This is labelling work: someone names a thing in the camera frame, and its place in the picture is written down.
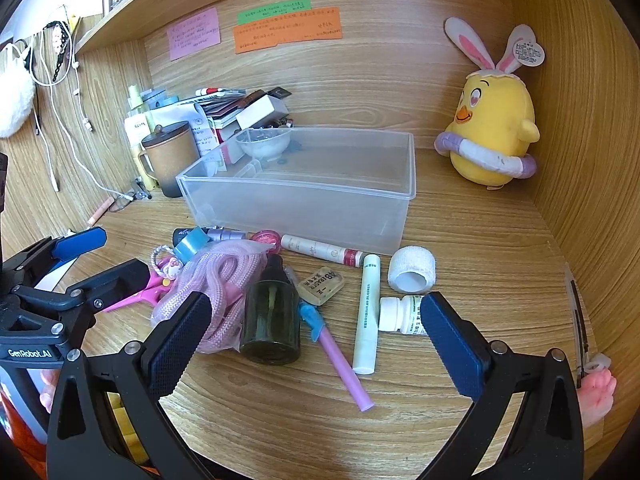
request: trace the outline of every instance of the green sticky note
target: green sticky note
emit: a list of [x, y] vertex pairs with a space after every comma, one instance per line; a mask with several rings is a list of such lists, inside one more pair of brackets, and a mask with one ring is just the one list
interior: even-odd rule
[[245, 23], [255, 22], [279, 14], [298, 12], [299, 10], [311, 10], [311, 0], [287, 0], [286, 2], [278, 2], [276, 4], [269, 4], [238, 12], [238, 25], [244, 25]]

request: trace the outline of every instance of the brown mug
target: brown mug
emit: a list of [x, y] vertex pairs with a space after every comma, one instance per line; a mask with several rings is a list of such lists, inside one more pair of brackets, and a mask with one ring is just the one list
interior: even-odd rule
[[140, 144], [142, 151], [138, 158], [145, 173], [160, 183], [165, 196], [182, 196], [175, 177], [200, 158], [189, 123], [183, 121], [168, 126], [158, 125]]

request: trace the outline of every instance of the dark green bottle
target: dark green bottle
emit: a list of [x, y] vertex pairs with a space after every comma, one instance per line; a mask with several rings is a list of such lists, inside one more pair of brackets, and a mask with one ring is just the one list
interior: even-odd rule
[[260, 281], [249, 288], [244, 307], [240, 353], [266, 365], [286, 365], [300, 357], [300, 298], [270, 254]]

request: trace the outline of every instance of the mug lid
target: mug lid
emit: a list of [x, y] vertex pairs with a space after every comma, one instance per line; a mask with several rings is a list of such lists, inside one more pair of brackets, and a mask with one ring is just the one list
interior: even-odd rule
[[168, 126], [160, 126], [160, 124], [158, 124], [154, 132], [142, 139], [140, 144], [142, 144], [143, 148], [151, 148], [156, 144], [177, 137], [188, 129], [189, 121], [181, 121], [179, 123], [169, 124]]

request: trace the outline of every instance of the white fluffy bag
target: white fluffy bag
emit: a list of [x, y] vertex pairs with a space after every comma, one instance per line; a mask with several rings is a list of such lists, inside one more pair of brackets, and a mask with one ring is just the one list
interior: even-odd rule
[[5, 48], [8, 59], [4, 72], [0, 74], [0, 137], [6, 139], [17, 132], [33, 108], [36, 85], [24, 67], [24, 59], [29, 49], [14, 59], [13, 49], [20, 54], [13, 43]]

